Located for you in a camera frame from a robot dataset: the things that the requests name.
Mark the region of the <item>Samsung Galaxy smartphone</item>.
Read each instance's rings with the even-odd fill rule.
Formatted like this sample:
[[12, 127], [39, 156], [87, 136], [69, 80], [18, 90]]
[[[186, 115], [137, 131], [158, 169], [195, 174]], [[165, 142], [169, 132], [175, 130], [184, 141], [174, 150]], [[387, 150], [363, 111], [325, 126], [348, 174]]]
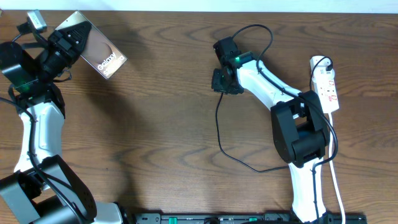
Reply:
[[91, 25], [81, 57], [105, 79], [110, 79], [127, 62], [127, 57], [90, 20], [80, 11], [75, 11], [55, 29], [66, 29], [81, 22]]

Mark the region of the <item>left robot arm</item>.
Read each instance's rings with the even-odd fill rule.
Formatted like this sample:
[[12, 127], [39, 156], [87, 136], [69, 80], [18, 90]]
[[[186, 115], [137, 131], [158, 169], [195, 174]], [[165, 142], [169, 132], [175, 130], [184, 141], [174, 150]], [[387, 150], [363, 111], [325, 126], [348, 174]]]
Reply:
[[84, 52], [93, 26], [84, 21], [43, 37], [45, 24], [29, 19], [20, 35], [35, 42], [1, 44], [1, 71], [9, 98], [24, 125], [19, 162], [1, 180], [1, 197], [20, 223], [131, 223], [118, 203], [97, 202], [62, 159], [65, 103], [62, 74]]

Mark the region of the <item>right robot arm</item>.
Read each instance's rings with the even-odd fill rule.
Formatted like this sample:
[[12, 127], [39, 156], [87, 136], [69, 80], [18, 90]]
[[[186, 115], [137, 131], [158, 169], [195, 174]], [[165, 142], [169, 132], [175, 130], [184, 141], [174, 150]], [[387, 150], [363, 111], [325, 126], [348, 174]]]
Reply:
[[330, 137], [318, 95], [288, 86], [252, 52], [242, 53], [232, 37], [213, 49], [221, 68], [213, 72], [212, 89], [231, 95], [250, 91], [270, 110], [274, 146], [292, 178], [292, 210], [301, 222], [319, 220], [326, 212], [319, 180]]

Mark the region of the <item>white USB charger plug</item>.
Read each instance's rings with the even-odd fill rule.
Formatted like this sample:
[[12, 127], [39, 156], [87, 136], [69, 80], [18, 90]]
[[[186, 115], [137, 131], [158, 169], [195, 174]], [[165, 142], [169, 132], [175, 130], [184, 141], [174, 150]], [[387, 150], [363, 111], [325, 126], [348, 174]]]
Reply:
[[333, 69], [333, 61], [328, 57], [312, 58], [310, 61], [311, 66], [311, 80], [316, 83], [317, 78], [333, 80], [335, 71]]

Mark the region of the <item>white power strip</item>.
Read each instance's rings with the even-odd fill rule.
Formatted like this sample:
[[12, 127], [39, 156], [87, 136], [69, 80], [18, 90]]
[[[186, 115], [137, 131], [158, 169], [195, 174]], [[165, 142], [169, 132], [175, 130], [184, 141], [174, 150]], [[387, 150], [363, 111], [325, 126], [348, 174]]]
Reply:
[[[325, 57], [316, 55], [312, 58]], [[338, 94], [336, 92], [335, 78], [333, 80], [317, 78], [317, 82], [312, 82], [315, 93], [320, 99], [322, 110], [325, 114], [332, 113], [339, 109]]]

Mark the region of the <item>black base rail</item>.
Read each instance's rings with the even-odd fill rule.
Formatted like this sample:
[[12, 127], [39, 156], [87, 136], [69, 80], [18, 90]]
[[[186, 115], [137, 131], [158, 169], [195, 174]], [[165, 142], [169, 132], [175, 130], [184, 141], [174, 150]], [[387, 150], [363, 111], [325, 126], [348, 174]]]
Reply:
[[[326, 213], [319, 222], [301, 222], [292, 212], [268, 212], [264, 214], [159, 214], [139, 213], [134, 221], [140, 224], [238, 224], [238, 223], [342, 223], [341, 215]], [[347, 224], [367, 224], [365, 215], [346, 215]]]

